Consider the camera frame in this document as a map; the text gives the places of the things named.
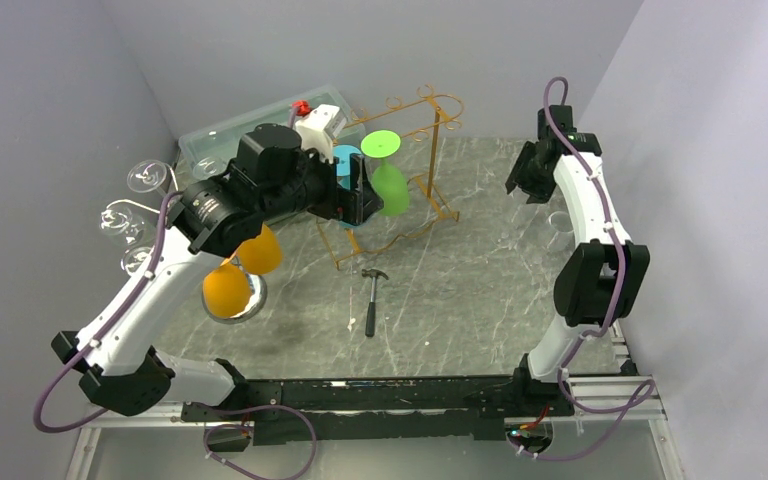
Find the clear wine glass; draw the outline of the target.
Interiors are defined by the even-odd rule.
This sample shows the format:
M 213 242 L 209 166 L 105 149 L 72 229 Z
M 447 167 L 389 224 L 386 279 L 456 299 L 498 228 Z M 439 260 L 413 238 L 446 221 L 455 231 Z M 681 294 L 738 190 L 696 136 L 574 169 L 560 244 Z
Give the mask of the clear wine glass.
M 574 224 L 567 212 L 551 213 L 547 218 L 546 226 L 546 249 L 550 253 L 572 251 L 576 248 Z

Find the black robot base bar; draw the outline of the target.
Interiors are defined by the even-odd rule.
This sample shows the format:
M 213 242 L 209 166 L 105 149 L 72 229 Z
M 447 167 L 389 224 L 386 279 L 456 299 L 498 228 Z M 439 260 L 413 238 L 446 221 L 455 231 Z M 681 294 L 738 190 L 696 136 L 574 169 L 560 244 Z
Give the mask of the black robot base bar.
M 507 375 L 248 380 L 217 407 L 194 401 L 185 422 L 252 427 L 256 446 L 320 440 L 468 436 L 502 440 L 517 422 L 567 417 L 555 384 Z

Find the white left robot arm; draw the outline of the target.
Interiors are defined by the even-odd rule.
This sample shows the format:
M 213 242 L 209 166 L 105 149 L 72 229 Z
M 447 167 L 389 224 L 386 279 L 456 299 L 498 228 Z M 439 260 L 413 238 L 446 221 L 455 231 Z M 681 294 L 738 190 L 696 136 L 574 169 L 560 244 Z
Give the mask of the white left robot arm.
M 195 285 L 268 220 L 307 212 L 357 226 L 376 213 L 382 202 L 364 155 L 351 155 L 348 166 L 350 183 L 342 186 L 337 161 L 310 135 L 262 124 L 242 135 L 222 172 L 168 196 L 150 257 L 90 324 L 53 339 L 66 369 L 80 373 L 87 399 L 124 416 L 162 401 L 191 401 L 221 419 L 239 417 L 248 394 L 235 367 L 171 356 L 154 340 Z

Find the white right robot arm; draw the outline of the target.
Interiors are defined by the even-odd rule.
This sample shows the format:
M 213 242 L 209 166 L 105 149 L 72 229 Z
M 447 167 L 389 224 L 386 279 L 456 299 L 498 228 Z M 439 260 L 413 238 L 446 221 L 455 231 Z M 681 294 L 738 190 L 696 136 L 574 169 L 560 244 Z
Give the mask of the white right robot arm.
M 651 255 L 622 225 L 604 178 L 599 141 L 577 130 L 569 105 L 539 110 L 538 139 L 523 145 L 504 187 L 507 193 L 522 191 L 529 204 L 545 204 L 561 192 L 576 242 L 555 280 L 555 318 L 525 357 L 529 377 L 510 391 L 515 409 L 534 415 L 549 402 L 546 384 L 572 397 L 571 360 L 586 341 L 630 314 Z

